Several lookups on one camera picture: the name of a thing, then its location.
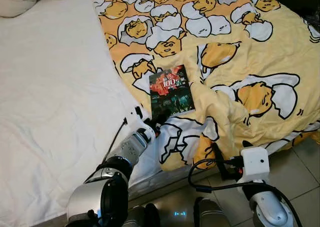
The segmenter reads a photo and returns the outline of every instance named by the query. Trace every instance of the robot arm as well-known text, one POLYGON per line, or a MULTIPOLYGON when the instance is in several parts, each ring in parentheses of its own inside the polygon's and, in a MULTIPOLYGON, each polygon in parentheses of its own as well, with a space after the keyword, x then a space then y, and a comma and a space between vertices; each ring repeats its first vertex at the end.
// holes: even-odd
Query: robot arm
POLYGON ((72 193, 66 227, 121 227, 128 215, 128 181, 139 156, 155 139, 153 129, 141 122, 110 153, 95 172, 72 193))

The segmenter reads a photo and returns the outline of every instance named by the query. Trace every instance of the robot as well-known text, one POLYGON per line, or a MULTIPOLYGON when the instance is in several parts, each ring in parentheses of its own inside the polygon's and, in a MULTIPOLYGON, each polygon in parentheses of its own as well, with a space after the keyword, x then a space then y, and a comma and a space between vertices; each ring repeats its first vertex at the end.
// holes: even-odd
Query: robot
MULTIPOLYGON (((148 119, 145 122, 140 120, 138 126, 135 126, 136 131, 125 138, 118 148, 107 153, 96 170, 75 189, 67 205, 66 227, 151 227, 144 224, 146 210, 156 222, 154 226, 160 226, 157 209, 152 204, 148 204, 146 208, 136 206, 128 213, 128 181, 131 173, 139 156, 159 134, 151 123, 148 119)), ((206 193, 237 187, 249 201, 256 227, 293 227, 293 215, 298 226, 301 226, 297 213, 285 195, 265 184, 270 170, 268 153, 264 148, 245 148, 240 156, 230 160, 223 160, 218 146, 215 149, 216 159, 200 160, 190 169, 188 181, 192 187, 206 193), (192 172, 197 164, 210 161, 217 163, 222 179, 236 179, 237 184, 210 187, 192 183, 192 172), (230 174, 225 164, 232 165, 236 174, 230 174), (281 202, 281 197, 286 200, 290 209, 281 202)), ((194 222, 196 227, 209 227, 212 223, 216 223, 217 227, 230 226, 220 207, 203 198, 195 201, 194 222)))

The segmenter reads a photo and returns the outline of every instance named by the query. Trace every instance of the book cover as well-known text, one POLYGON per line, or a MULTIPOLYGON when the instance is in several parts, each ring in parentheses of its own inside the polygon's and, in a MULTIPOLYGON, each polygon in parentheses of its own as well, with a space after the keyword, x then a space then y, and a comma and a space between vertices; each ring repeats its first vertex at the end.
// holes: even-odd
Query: book cover
POLYGON ((195 110, 183 64, 149 76, 152 119, 159 115, 177 116, 195 110))

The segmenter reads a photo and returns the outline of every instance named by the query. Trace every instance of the wrinkled blanket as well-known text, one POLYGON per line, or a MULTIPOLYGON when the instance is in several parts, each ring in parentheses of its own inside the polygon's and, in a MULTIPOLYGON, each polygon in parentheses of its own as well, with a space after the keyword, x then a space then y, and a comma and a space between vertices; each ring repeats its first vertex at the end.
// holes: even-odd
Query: wrinkled blanket
POLYGON ((173 170, 320 127, 320 33, 277 0, 93 0, 114 68, 151 111, 149 75, 184 64, 195 112, 156 144, 173 170))

